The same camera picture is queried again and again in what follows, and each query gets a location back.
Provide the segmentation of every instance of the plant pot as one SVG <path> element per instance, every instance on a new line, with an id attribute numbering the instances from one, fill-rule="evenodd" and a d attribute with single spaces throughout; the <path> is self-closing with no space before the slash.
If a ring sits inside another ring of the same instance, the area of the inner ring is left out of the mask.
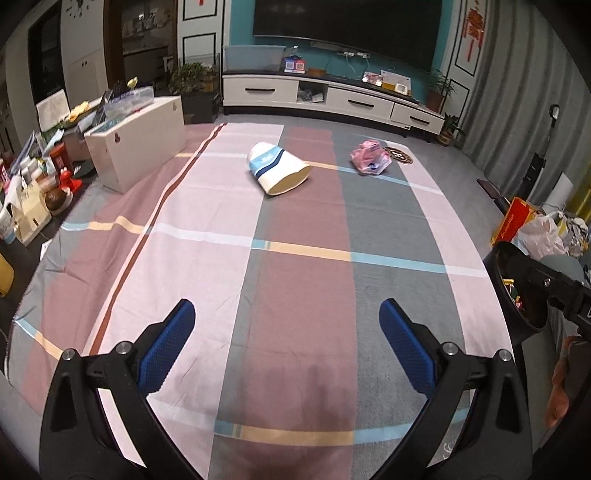
<path id="1" fill-rule="evenodd" d="M 181 94 L 185 124 L 212 124 L 219 111 L 220 96 L 217 92 L 192 92 Z"/>
<path id="2" fill-rule="evenodd" d="M 438 144 L 449 147 L 453 141 L 453 134 L 449 130 L 442 130 L 435 140 Z"/>
<path id="3" fill-rule="evenodd" d="M 435 90 L 429 90 L 427 92 L 427 103 L 425 106 L 432 112 L 439 113 L 441 108 L 441 102 L 443 101 L 443 95 Z"/>

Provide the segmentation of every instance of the white box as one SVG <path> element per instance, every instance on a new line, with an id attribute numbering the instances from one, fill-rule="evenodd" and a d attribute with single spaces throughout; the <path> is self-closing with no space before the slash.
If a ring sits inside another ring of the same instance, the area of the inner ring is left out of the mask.
<path id="1" fill-rule="evenodd" d="M 114 127 L 107 122 L 85 133 L 101 183 L 125 193 L 184 150 L 187 141 L 181 97 L 156 97 Z"/>

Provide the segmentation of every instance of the plastic bag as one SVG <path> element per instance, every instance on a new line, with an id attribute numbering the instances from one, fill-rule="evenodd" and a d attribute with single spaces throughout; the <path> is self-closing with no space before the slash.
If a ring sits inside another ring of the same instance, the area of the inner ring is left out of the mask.
<path id="1" fill-rule="evenodd" d="M 561 222 L 561 212 L 554 212 L 550 215 L 538 215 L 525 223 L 514 239 L 514 243 L 520 248 L 525 248 L 531 258 L 541 260 L 546 255 L 566 255 L 567 251 L 560 238 L 560 228 L 556 225 L 554 218 L 560 214 L 558 220 Z"/>
<path id="2" fill-rule="evenodd" d="M 351 152 L 351 162 L 361 175 L 379 175 L 392 160 L 378 141 L 366 140 Z"/>

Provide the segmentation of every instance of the wall decoration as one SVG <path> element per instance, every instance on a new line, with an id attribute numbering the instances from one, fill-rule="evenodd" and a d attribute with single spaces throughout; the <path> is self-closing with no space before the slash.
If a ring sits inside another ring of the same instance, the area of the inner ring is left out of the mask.
<path id="1" fill-rule="evenodd" d="M 66 8 L 70 17 L 81 17 L 84 10 L 90 9 L 89 3 L 95 0 L 70 0 L 70 6 Z"/>
<path id="2" fill-rule="evenodd" d="M 180 0 L 183 2 L 183 21 L 215 17 L 217 0 Z"/>
<path id="3" fill-rule="evenodd" d="M 487 0 L 467 0 L 462 25 L 460 47 L 456 54 L 456 66 L 474 75 L 484 42 Z"/>

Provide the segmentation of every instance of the red toy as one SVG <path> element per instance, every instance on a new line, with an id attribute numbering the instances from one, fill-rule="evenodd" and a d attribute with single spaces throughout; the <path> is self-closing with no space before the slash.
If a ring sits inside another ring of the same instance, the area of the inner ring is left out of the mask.
<path id="1" fill-rule="evenodd" d="M 82 180 L 72 178 L 72 172 L 67 168 L 63 168 L 60 173 L 60 188 L 68 187 L 72 193 L 82 186 Z"/>

